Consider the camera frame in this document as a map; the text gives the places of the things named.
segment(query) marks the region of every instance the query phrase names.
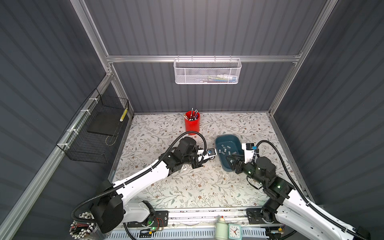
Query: vent grille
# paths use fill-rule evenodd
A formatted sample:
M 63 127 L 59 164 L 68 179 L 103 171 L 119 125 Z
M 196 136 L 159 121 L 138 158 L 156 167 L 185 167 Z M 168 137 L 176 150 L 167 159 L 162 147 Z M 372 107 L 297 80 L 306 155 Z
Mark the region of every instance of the vent grille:
M 188 229 L 164 229 L 161 232 L 155 232 L 152 237 L 139 237 L 139 230 L 130 231 L 136 239 L 213 239 L 215 228 L 188 228 Z M 264 228 L 242 227 L 243 238 L 269 238 L 265 235 Z M 108 240 L 127 240 L 130 239 L 124 230 L 113 230 Z

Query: aluminum frame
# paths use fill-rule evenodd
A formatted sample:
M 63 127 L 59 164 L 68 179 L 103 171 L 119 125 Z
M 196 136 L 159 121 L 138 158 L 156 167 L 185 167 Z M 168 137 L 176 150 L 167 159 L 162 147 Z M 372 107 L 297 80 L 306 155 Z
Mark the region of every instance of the aluminum frame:
M 71 4 L 75 9 L 77 16 L 80 19 L 81 24 L 83 25 L 85 32 L 88 35 L 89 40 L 92 43 L 93 48 L 95 49 L 101 64 L 104 67 L 106 73 L 112 71 L 115 78 L 112 80 L 112 86 L 116 91 L 116 94 L 119 98 L 126 98 L 129 102 L 129 115 L 130 117 L 134 114 L 134 109 L 132 108 L 131 102 L 122 86 L 120 78 L 116 72 L 116 69 L 112 64 L 107 61 L 108 51 L 101 39 L 99 31 L 96 28 L 96 25 L 92 19 L 91 13 L 88 10 L 88 7 L 85 3 L 85 0 L 71 0 Z
M 177 61 L 231 61 L 240 59 L 243 63 L 297 63 L 300 55 L 281 56 L 107 56 L 109 63 L 173 63 Z
M 227 223 L 241 225 L 242 227 L 278 227 L 281 223 L 260 223 L 249 224 L 246 209 L 261 208 L 257 207 L 208 207 L 208 208 L 187 208 L 187 209 L 156 209 L 158 211 L 168 211 L 168 226 L 165 229 L 176 228 L 207 228 L 215 227 L 217 219 L 223 216 Z M 114 230 L 124 230 L 121 224 Z
M 135 113 L 135 115 L 153 115 L 153 114 L 184 114 L 185 112 L 146 112 L 146 113 Z M 199 112 L 200 114 L 209 114 L 209 113 L 268 113 L 268 110 L 262 111 L 205 111 Z
M 285 156 L 287 157 L 288 163 L 292 167 L 293 173 L 296 176 L 297 182 L 299 183 L 299 186 L 304 194 L 306 194 L 306 197 L 308 197 L 312 202 L 314 202 L 313 197 L 308 189 L 308 186 L 305 184 L 305 181 L 303 179 L 303 176 L 295 162 L 295 159 L 293 158 L 293 155 L 291 151 L 289 150 L 289 147 L 287 145 L 287 142 L 284 139 L 283 134 L 280 131 L 279 126 L 277 125 L 277 122 L 275 118 L 268 114 L 269 121 L 271 122 L 272 128 L 276 133 L 277 139 L 280 142 L 281 148 L 283 149 Z
M 99 95 L 99 93 L 105 92 L 112 78 L 113 76 L 111 73 L 105 75 L 97 87 L 97 90 L 92 93 L 88 101 L 83 106 L 82 110 L 87 110 L 94 99 Z M 81 120 L 82 116 L 86 114 L 85 112 L 86 111 L 79 112 L 79 114 L 70 124 L 69 129 L 75 128 L 75 126 Z M 60 143 L 66 142 L 70 135 L 71 132 L 66 131 L 66 133 L 60 139 Z M 4 219 L 3 223 L 0 225 L 0 239 L 10 240 L 13 238 L 64 156 L 65 153 L 58 146 L 55 146 L 47 160 L 41 166 L 40 170 L 36 173 L 28 187 L 25 189 L 19 200 L 16 202 L 7 217 Z
M 325 3 L 323 9 L 321 10 L 321 13 L 319 17 L 317 18 L 308 38 L 305 40 L 305 43 L 303 45 L 303 48 L 301 49 L 300 53 L 300 59 L 297 63 L 295 63 L 290 71 L 288 72 L 287 76 L 285 77 L 285 80 L 283 84 L 281 85 L 275 99 L 273 100 L 271 107 L 269 108 L 269 112 L 271 115 L 274 115 L 276 113 L 277 108 L 279 107 L 281 101 L 283 100 L 285 94 L 288 91 L 288 88 L 291 86 L 293 80 L 295 79 L 297 73 L 299 72 L 301 66 L 303 65 L 303 62 L 307 58 L 309 52 L 311 51 L 311 48 L 316 41 L 317 37 L 320 34 L 320 31 L 324 27 L 325 23 L 327 22 L 331 12 L 333 11 L 334 7 L 336 6 L 338 0 L 327 0 Z
M 113 178 L 115 177 L 115 174 L 116 174 L 116 171 L 117 171 L 117 168 L 118 168 L 118 165 L 119 165 L 120 157 L 122 155 L 122 150 L 124 149 L 125 143 L 127 141 L 129 130 L 131 129 L 132 120 L 133 120 L 133 116 L 129 119 L 127 127 L 124 130 L 124 135 L 122 137 L 118 153 L 116 155 L 115 160 L 113 161 L 113 164 L 112 164 L 112 167 L 111 167 L 111 171 L 109 172 L 108 180 L 110 182 L 113 182 Z

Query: clock face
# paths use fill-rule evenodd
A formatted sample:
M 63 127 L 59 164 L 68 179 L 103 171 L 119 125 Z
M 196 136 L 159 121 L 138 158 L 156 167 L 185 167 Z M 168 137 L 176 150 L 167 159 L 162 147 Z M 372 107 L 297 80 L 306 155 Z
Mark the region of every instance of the clock face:
M 240 226 L 229 225 L 229 237 L 232 239 L 241 239 Z

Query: red cup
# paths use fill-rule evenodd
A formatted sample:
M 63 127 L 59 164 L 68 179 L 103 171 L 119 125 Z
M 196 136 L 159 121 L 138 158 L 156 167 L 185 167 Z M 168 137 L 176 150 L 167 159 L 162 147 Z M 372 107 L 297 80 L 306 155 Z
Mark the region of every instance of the red cup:
M 186 116 L 188 117 L 188 119 L 191 118 L 191 114 L 192 114 L 192 111 L 189 111 L 186 113 Z M 200 131 L 200 113 L 197 113 L 196 120 L 189 121 L 189 120 L 184 118 L 184 122 L 185 122 L 185 131 L 186 132 L 188 132 L 188 131 L 199 132 Z

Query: white bottle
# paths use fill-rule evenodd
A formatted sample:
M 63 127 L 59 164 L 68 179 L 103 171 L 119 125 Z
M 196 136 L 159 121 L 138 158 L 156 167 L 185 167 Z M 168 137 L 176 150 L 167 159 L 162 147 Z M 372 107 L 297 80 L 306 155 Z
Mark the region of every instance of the white bottle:
M 228 239 L 228 224 L 225 222 L 223 216 L 218 220 L 215 226 L 215 239 L 227 240 Z

